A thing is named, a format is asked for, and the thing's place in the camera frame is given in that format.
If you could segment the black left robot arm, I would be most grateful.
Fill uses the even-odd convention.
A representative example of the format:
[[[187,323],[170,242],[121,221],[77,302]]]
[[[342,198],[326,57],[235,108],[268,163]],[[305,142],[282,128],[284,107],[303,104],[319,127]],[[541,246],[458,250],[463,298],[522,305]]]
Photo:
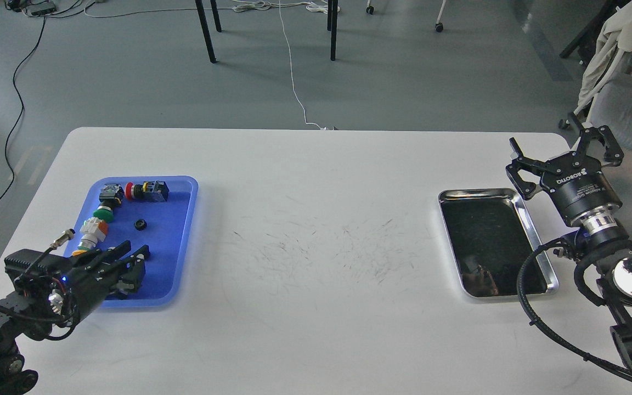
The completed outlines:
[[[0,394],[23,394],[38,380],[25,370],[16,338],[59,341],[55,326],[71,334],[110,295],[138,292],[145,276],[148,245],[131,252],[126,240],[107,250],[84,250],[73,257],[53,255],[74,231],[66,230],[43,252],[19,250],[5,258],[5,272],[14,287],[0,300]]]

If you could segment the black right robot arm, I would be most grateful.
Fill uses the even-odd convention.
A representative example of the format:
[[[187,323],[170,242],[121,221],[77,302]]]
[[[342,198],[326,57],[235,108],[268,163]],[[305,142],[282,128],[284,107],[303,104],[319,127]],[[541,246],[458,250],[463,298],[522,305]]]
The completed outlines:
[[[536,327],[550,340],[585,362],[591,362],[617,377],[632,382],[632,240],[613,213],[622,206],[604,175],[605,167],[618,167],[624,159],[607,126],[587,127],[574,150],[539,161],[527,157],[514,138],[514,158],[506,173],[524,200],[540,191],[551,198],[567,227],[573,232],[537,247],[520,267],[516,279],[517,298]],[[616,321],[610,328],[622,365],[615,365],[572,345],[552,330],[529,303],[525,273],[540,253],[554,248],[575,262],[573,278],[577,290],[598,307],[607,307]]]

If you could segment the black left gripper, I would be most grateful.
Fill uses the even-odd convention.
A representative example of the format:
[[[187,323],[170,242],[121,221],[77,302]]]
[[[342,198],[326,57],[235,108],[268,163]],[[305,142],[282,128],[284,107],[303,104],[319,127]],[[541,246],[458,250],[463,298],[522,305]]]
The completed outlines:
[[[72,295],[75,324],[85,320],[105,298],[125,300],[140,290],[150,248],[143,245],[129,257],[121,258],[130,249],[130,240],[125,240],[107,250],[86,252],[84,262],[78,258],[63,258],[61,277],[65,278],[65,289]]]

